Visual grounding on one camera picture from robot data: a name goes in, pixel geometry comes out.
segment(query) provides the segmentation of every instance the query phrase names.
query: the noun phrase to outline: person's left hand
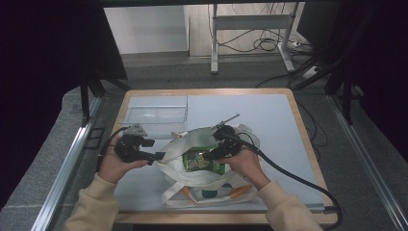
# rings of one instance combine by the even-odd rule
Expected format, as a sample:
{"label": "person's left hand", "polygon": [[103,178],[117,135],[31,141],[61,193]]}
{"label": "person's left hand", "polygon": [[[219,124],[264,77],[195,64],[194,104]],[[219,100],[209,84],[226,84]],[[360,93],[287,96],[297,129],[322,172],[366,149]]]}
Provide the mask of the person's left hand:
{"label": "person's left hand", "polygon": [[115,153],[115,145],[119,141],[120,136],[115,136],[109,144],[104,158],[99,169],[98,175],[102,179],[116,184],[126,172],[133,168],[144,167],[148,164],[148,161],[135,161],[132,163],[122,162]]}

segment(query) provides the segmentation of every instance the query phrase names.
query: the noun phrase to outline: white metal stand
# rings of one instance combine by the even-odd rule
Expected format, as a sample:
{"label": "white metal stand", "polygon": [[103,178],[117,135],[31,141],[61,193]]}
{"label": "white metal stand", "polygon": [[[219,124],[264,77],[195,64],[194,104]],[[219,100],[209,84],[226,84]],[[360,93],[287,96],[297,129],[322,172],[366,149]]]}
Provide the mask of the white metal stand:
{"label": "white metal stand", "polygon": [[285,29],[282,42],[277,44],[288,72],[293,72],[294,67],[288,55],[287,46],[293,22],[296,17],[298,2],[295,3],[290,14],[263,14],[263,15],[225,15],[217,16],[217,4],[213,12],[213,45],[211,52],[211,73],[218,73],[217,31],[221,30],[265,30]]}

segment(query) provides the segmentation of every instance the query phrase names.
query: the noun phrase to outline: beige sleeve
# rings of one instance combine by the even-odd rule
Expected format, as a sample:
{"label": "beige sleeve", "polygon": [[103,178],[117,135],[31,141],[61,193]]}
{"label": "beige sleeve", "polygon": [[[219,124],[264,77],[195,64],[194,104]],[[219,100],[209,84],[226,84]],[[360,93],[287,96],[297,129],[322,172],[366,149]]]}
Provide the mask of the beige sleeve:
{"label": "beige sleeve", "polygon": [[286,193],[277,181],[263,187],[258,195],[268,207],[266,217],[274,231],[322,230],[303,202]]}
{"label": "beige sleeve", "polygon": [[111,230],[119,211],[114,198],[115,187],[95,174],[89,187],[79,191],[79,199],[64,230]]}

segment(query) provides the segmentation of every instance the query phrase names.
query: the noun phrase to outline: white wall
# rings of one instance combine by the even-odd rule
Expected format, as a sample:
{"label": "white wall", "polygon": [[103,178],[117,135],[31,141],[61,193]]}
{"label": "white wall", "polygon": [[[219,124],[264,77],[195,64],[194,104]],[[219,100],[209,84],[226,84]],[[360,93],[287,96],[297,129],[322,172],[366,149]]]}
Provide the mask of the white wall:
{"label": "white wall", "polygon": [[183,6],[107,8],[120,54],[187,51]]}

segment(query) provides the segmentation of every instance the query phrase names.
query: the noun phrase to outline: white fabric bag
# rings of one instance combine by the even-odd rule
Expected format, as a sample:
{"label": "white fabric bag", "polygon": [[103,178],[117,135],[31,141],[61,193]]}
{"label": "white fabric bag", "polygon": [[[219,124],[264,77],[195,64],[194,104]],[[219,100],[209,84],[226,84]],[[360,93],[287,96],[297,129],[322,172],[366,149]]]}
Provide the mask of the white fabric bag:
{"label": "white fabric bag", "polygon": [[[167,208],[220,206],[256,197],[257,192],[251,183],[228,165],[225,165],[225,173],[222,175],[209,170],[186,171],[183,154],[193,147],[217,146],[213,137],[216,130],[210,127],[191,130],[162,148],[161,151],[166,153],[164,158],[154,163],[172,185],[162,195]],[[234,127],[234,130],[240,139],[253,142],[259,147],[259,139],[251,134],[248,127],[241,124]],[[179,192],[189,199],[172,199]]]}

